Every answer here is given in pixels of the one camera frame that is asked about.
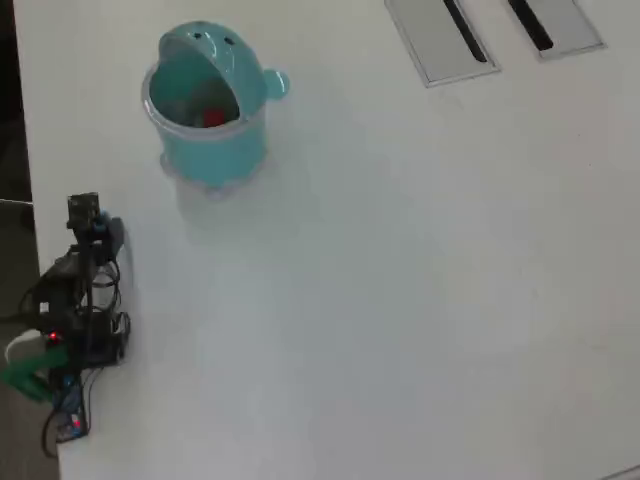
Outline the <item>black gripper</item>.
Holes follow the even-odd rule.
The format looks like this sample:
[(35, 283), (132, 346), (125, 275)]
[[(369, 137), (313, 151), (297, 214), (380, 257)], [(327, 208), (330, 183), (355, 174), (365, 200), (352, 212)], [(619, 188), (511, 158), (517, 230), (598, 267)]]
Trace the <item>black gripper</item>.
[(92, 225), (87, 230), (72, 230), (75, 243), (72, 253), (84, 254), (95, 265), (106, 265), (116, 258), (124, 245), (125, 229), (120, 217), (110, 217), (105, 225)]

